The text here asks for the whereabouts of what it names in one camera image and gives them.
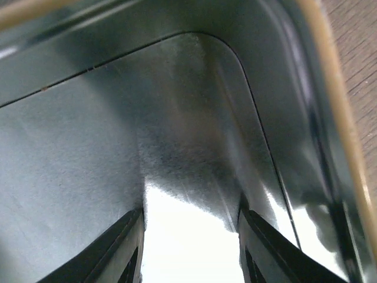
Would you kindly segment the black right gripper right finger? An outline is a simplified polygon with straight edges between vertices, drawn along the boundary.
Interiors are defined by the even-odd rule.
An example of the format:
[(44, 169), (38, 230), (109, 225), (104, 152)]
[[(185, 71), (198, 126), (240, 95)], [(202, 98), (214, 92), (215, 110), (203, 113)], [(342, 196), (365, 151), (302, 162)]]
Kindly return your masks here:
[(245, 282), (345, 281), (304, 254), (253, 210), (240, 210), (239, 241)]

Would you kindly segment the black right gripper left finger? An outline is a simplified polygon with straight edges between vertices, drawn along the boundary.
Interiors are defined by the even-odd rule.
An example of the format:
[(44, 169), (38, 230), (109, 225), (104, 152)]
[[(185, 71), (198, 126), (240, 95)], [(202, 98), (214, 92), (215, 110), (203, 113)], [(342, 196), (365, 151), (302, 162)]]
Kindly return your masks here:
[(140, 282), (144, 213), (131, 210), (40, 282)]

